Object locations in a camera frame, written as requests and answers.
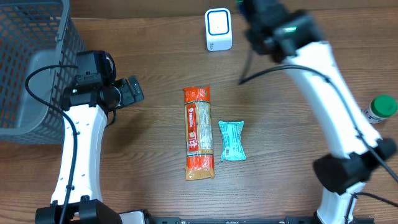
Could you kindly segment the red spaghetti pasta package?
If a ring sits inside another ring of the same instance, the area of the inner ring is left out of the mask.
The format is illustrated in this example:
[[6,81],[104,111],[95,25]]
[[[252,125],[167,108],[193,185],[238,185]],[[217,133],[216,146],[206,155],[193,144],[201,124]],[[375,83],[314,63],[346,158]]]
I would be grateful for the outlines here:
[[210,88],[184,88],[186,180],[215,177]]

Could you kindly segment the teal snack packet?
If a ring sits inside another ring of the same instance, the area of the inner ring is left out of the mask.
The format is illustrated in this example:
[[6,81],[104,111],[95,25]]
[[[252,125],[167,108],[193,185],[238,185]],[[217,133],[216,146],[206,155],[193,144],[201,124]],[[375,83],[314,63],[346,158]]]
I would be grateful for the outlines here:
[[245,161],[246,155],[241,140],[244,121],[219,121],[218,125],[223,147],[221,161]]

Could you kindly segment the green lid jar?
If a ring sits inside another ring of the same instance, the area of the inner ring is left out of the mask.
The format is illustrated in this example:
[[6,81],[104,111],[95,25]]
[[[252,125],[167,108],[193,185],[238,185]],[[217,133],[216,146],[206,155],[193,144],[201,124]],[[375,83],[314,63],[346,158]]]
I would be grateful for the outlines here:
[[392,96],[379,95],[362,112],[371,124],[381,123],[397,112],[397,101]]

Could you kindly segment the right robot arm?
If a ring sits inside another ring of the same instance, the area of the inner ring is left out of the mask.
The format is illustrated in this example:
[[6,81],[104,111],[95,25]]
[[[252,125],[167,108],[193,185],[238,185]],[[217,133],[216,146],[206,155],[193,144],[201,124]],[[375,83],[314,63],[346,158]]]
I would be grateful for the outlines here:
[[248,22],[252,49],[268,55],[307,99],[328,143],[329,153],[313,163],[323,186],[314,223],[358,223],[354,206],[366,182],[397,151],[362,114],[345,83],[333,49],[311,14],[290,12],[279,1],[243,0],[238,8]]

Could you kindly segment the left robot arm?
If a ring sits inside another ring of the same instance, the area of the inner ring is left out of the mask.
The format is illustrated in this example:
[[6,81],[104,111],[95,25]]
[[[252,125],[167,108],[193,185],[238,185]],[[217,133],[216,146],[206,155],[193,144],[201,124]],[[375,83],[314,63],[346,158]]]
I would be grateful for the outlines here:
[[103,203],[100,190],[101,143],[109,113],[142,101],[134,76],[116,79],[116,65],[102,50],[79,52],[77,75],[56,109],[64,120],[60,173],[49,207],[36,223],[149,223],[146,211],[117,213]]

